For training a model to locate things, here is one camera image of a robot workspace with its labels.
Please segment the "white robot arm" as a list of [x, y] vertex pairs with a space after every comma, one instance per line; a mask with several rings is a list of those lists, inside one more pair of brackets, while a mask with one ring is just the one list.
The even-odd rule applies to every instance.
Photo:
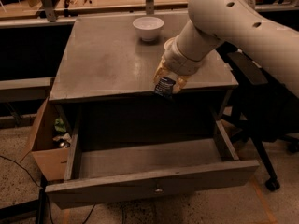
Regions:
[[228, 42], [299, 96], [299, 32], [259, 15], [254, 0], [189, 0], [188, 15], [164, 45], [155, 83], [175, 74], [172, 92], [180, 92], [208, 53]]

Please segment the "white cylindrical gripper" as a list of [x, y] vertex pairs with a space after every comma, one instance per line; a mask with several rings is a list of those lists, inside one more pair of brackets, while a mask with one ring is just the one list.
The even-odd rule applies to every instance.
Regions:
[[206, 57], [206, 42], [202, 38], [183, 39], [174, 37], [175, 42], [171, 50], [164, 50], [162, 59], [153, 77], [155, 85], [170, 72], [177, 74], [172, 93], [179, 93], [187, 84], [191, 75], [199, 69], [200, 63]]

